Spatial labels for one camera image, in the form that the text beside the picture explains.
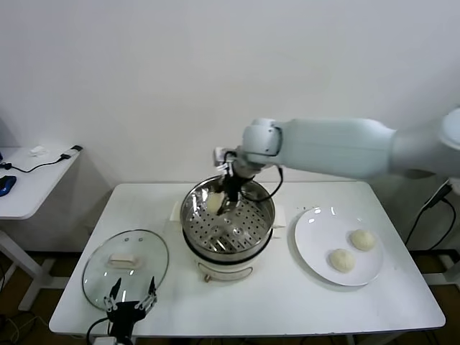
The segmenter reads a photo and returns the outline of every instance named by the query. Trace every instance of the white object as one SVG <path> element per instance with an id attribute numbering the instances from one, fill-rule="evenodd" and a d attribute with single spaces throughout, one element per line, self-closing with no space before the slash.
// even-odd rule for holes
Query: white object
<path id="1" fill-rule="evenodd" d="M 357 264 L 353 254 L 346 249 L 336 249 L 328 256 L 331 266 L 342 273 L 348 273 Z"/>
<path id="2" fill-rule="evenodd" d="M 28 170 L 44 162 L 53 162 L 59 158 L 63 149 L 51 150 L 46 157 L 31 157 L 29 150 L 23 147 L 0 148 L 0 152 L 5 162 L 12 162 L 17 167 Z M 9 170 L 8 175 L 17 176 L 17 182 L 7 195 L 0 198 L 0 219 L 21 220 L 33 216 L 68 168 L 75 162 L 76 157 L 77 155 L 28 174 Z M 40 289 L 63 289 L 65 287 L 68 277 L 51 277 L 48 273 L 55 260 L 46 259 L 40 266 L 3 231 L 0 231 L 0 250 L 33 279 L 19 304 L 20 311 L 28 311 L 31 308 Z"/>
<path id="3" fill-rule="evenodd" d="M 350 241 L 359 250 L 368 252 L 375 247 L 375 236 L 369 230 L 357 229 L 350 235 Z"/>
<path id="4" fill-rule="evenodd" d="M 93 341 L 93 345 L 117 345 L 116 338 L 114 336 L 105 336 L 96 338 Z"/>
<path id="5" fill-rule="evenodd" d="M 43 155 L 46 155 L 49 151 L 47 149 L 45 149 L 43 146 L 36 146 L 34 147 L 33 149 L 30 149 L 29 151 L 29 155 L 33 156 L 33 157 L 37 157 L 37 156 L 43 156 Z"/>
<path id="6" fill-rule="evenodd" d="M 222 206 L 222 201 L 224 200 L 224 193 L 209 193 L 206 199 L 206 209 L 209 212 L 217 213 L 217 211 Z"/>
<path id="7" fill-rule="evenodd" d="M 112 268 L 137 270 L 141 265 L 141 260 L 134 254 L 113 253 L 107 265 Z"/>
<path id="8" fill-rule="evenodd" d="M 347 178 L 422 170 L 460 177 L 460 109 L 408 129 L 371 119 L 256 119 L 243 132 L 236 162 L 284 165 Z"/>
<path id="9" fill-rule="evenodd" d="M 377 242 L 372 251 L 363 252 L 353 246 L 349 237 L 356 229 L 373 229 L 376 224 L 365 221 L 364 215 L 353 217 L 345 210 L 335 205 L 305 212 L 295 226 L 295 244 L 308 266 L 320 276 L 340 285 L 366 285 L 382 268 L 381 245 Z M 356 259 L 354 269 L 347 274 L 330 265 L 328 257 L 335 249 L 349 250 Z"/>
<path id="10" fill-rule="evenodd" d="M 136 324 L 134 336 L 356 334 L 445 324 L 425 280 L 366 183 L 285 183 L 275 195 L 289 224 L 304 208 L 334 204 L 372 225 L 366 229 L 372 229 L 385 244 L 385 263 L 378 279 L 361 288 L 331 284 L 309 270 L 291 252 L 295 246 L 292 228 L 277 231 L 248 278 L 206 284 L 190 259 L 180 224 L 167 221 L 178 196 L 194 185 L 123 184 L 115 188 L 52 315 L 51 331 L 84 335 L 95 320 L 105 316 L 86 301 L 81 275 L 94 249 L 127 229 L 161 233 L 171 253 L 168 272 L 157 291 L 158 303 Z M 277 183 L 262 185 L 273 190 Z M 93 333 L 106 334 L 106 325 L 98 325 Z"/>

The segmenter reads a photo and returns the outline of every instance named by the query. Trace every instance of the white table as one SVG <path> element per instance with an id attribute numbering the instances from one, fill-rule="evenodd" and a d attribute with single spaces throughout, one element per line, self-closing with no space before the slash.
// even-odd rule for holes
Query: white table
<path id="1" fill-rule="evenodd" d="M 4 162 L 9 162 L 23 170 L 28 170 L 42 163 L 56 161 L 69 148 L 52 149 L 46 155 L 39 157 L 30 156 L 29 149 L 24 147 L 0 147 L 0 152 L 3 155 Z M 77 156 L 75 155 L 69 160 L 63 160 L 55 165 L 39 167 L 30 173 L 14 169 L 1 169 L 0 177 L 13 175 L 17 177 L 17 181 L 8 194 L 0 197 L 0 220 L 21 220 L 33 216 L 46 197 L 51 193 L 52 189 L 58 184 L 61 177 L 64 176 L 68 168 L 75 162 Z M 1 230 L 0 251 L 13 262 L 5 273 L 5 283 L 8 282 L 17 266 L 21 267 L 34 279 L 19 304 L 18 309 L 21 311 L 28 311 L 30 309 L 40 289 L 63 289 L 68 281 L 68 277 L 51 277 L 48 274 L 55 260 L 46 259 L 42 266 L 38 265 Z"/>
<path id="2" fill-rule="evenodd" d="M 263 185 L 272 190 L 276 183 Z M 285 183 L 275 201 L 284 206 L 289 226 L 275 230 L 247 279 L 210 283 L 203 281 L 194 266 L 180 224 L 169 221 L 174 203 L 192 187 L 176 183 L 116 187 L 55 309 L 51 331 L 84 334 L 95 320 L 105 316 L 83 294 L 83 268 L 96 247 L 130 229 L 161 234 L 170 250 L 170 266 L 158 289 L 158 303 L 136 324 L 133 336 L 359 334 L 445 324 L 425 280 L 366 183 Z M 333 285 L 293 254 L 295 218 L 304 207 L 312 206 L 342 208 L 373 224 L 385 253 L 376 280 L 364 287 Z M 104 335 L 106 325 L 95 327 L 93 332 Z M 387 336 L 373 344 L 390 339 Z"/>

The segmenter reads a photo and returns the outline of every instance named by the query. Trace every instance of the black cable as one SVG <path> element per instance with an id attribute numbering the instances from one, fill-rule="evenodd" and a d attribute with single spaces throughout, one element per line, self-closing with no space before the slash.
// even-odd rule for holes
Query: black cable
<path id="1" fill-rule="evenodd" d="M 449 202 L 449 200 L 447 200 L 445 198 L 442 198 L 441 201 L 451 208 L 451 210 L 452 210 L 452 222 L 451 222 L 451 225 L 448 228 L 447 232 L 444 234 L 444 236 L 442 236 L 441 239 L 439 241 L 437 241 L 436 244 L 434 244 L 429 250 L 433 250 L 434 247 L 438 246 L 451 233 L 452 229 L 454 228 L 455 220 L 457 219 L 457 213 L 455 212 L 455 208 L 452 206 L 452 204 Z"/>
<path id="2" fill-rule="evenodd" d="M 234 151 L 226 151 L 224 153 L 224 163 L 227 163 L 227 155 L 232 155 L 232 156 L 236 157 L 236 152 L 234 152 Z M 278 173 L 280 174 L 280 183 L 278 184 L 276 189 L 271 194 L 269 194 L 268 196 L 265 196 L 262 199 L 252 199 L 249 196 L 244 195 L 243 192 L 241 192 L 241 195 L 243 196 L 243 198 L 245 198 L 245 199 L 247 199 L 249 201 L 252 201 L 254 203 L 261 203 L 262 201 L 266 201 L 268 199 L 273 198 L 273 196 L 276 194 L 276 192 L 278 192 L 278 190 L 281 188 L 282 183 L 284 182 L 284 173 L 282 171 L 282 167 L 278 166 L 277 168 L 278 168 Z M 226 170 L 227 170 L 227 172 L 229 172 L 229 170 L 230 170 L 230 167 L 228 166 L 228 164 L 227 164 Z"/>
<path id="3" fill-rule="evenodd" d="M 280 190 L 281 185 L 284 182 L 284 174 L 282 172 L 282 167 L 277 167 L 277 168 L 278 168 L 278 173 L 280 174 L 280 183 L 278 183 L 278 186 L 275 188 L 274 191 L 272 191 L 269 195 L 265 196 L 262 199 L 253 199 L 253 198 L 250 198 L 247 195 L 244 195 L 243 192 L 241 192 L 241 195 L 243 196 L 243 198 L 245 198 L 245 199 L 247 199 L 249 201 L 252 201 L 254 203 L 261 203 L 262 201 L 266 201 L 268 199 L 273 198 L 273 196 Z"/>
<path id="4" fill-rule="evenodd" d="M 91 341 L 89 340 L 89 336 L 90 336 L 90 333 L 92 331 L 92 329 L 97 326 L 98 324 L 104 322 L 104 321 L 107 321 L 109 318 L 100 318 L 99 320 L 97 320 L 95 323 L 93 323 L 91 326 L 89 326 L 88 328 L 88 331 L 86 332 L 86 345 L 92 345 L 91 344 Z"/>
<path id="5" fill-rule="evenodd" d="M 414 232 L 414 230 L 415 230 L 415 228 L 416 228 L 416 226 L 417 226 L 418 221 L 420 220 L 420 217 L 422 216 L 423 212 L 425 212 L 425 211 L 426 211 L 425 208 L 422 209 L 422 210 L 420 211 L 420 213 L 419 213 L 418 216 L 417 216 L 417 219 L 415 220 L 414 225 L 412 225 L 412 229 L 411 229 L 410 232 L 409 232 L 409 236 L 407 237 L 407 239 L 406 239 L 405 242 L 404 242 L 404 244 L 405 244 L 406 246 L 407 246 L 408 243 L 409 243 L 409 240 L 410 240 L 410 238 L 411 238 L 411 236 L 412 236 L 412 234 L 413 234 L 413 232 Z"/>
<path id="6" fill-rule="evenodd" d="M 11 169 L 18 170 L 18 171 L 20 171 L 21 173 L 31 173 L 32 171 L 34 171 L 35 169 L 37 169 L 37 168 L 39 168 L 39 167 L 44 167 L 44 166 L 46 166 L 46 165 L 53 165 L 53 164 L 59 163 L 60 161 L 62 161 L 62 160 L 64 160 L 64 159 L 65 159 L 65 158 L 59 157 L 59 159 L 57 159 L 57 160 L 54 161 L 54 162 L 39 164 L 39 165 L 37 165 L 36 167 L 33 167 L 33 168 L 30 169 L 30 170 L 23 170 L 23 169 L 21 169 L 20 167 L 15 167 L 14 165 L 11 166 Z"/>

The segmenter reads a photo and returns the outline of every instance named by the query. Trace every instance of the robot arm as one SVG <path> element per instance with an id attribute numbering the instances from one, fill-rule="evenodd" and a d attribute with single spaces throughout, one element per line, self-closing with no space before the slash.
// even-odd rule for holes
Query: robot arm
<path id="1" fill-rule="evenodd" d="M 272 165 L 355 179 L 413 171 L 460 177 L 460 109 L 401 130 L 370 119 L 257 119 L 231 152 L 227 196 L 234 196 L 235 180 L 241 187 Z M 215 153 L 215 163 L 226 161 L 224 156 Z"/>

